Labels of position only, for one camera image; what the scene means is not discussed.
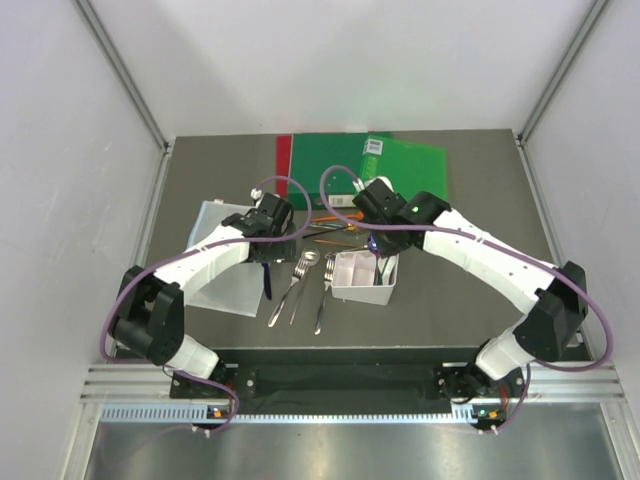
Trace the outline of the iridescent spoon pink bowl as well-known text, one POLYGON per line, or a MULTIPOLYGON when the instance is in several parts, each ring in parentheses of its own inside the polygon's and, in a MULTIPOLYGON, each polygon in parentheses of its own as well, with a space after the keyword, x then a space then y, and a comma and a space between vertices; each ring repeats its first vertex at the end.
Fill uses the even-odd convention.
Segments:
POLYGON ((397 263, 396 256, 380 257, 376 261, 376 285, 388 285, 397 263))

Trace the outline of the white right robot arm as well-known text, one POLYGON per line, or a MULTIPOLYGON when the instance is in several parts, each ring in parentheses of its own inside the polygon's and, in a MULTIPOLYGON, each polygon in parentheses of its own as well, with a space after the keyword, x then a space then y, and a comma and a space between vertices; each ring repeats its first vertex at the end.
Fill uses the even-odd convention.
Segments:
POLYGON ((419 192, 405 200, 389 181, 355 181, 354 205, 373 225, 374 249, 381 257, 415 247, 443 258, 509 300, 522 318, 487 340, 461 373, 450 380, 456 397, 471 400, 498 389, 506 376, 533 361, 560 360, 587 316, 588 305, 575 291, 585 287, 582 267, 542 262, 475 227, 445 200, 419 192))

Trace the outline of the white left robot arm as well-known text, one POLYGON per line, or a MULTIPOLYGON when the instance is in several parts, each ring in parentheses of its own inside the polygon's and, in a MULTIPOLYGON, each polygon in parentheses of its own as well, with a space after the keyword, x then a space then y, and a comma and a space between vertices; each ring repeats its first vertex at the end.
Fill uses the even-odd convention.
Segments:
POLYGON ((266 193, 245 213, 224 218, 213 231, 176 260, 126 271, 106 334, 138 357, 192 377, 205 396, 226 387, 219 356, 185 333, 188 300, 227 270, 248 262, 268 263, 295 245, 293 207, 266 193))

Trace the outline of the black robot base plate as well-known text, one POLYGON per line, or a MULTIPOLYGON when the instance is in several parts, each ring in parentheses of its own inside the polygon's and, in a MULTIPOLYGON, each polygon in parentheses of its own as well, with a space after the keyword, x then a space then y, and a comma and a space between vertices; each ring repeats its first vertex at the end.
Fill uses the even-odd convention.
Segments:
POLYGON ((229 364, 213 379, 242 400, 280 393, 371 391, 409 392, 426 399, 500 398, 509 391, 502 381, 481 383, 463 375, 462 367, 433 364, 229 364))

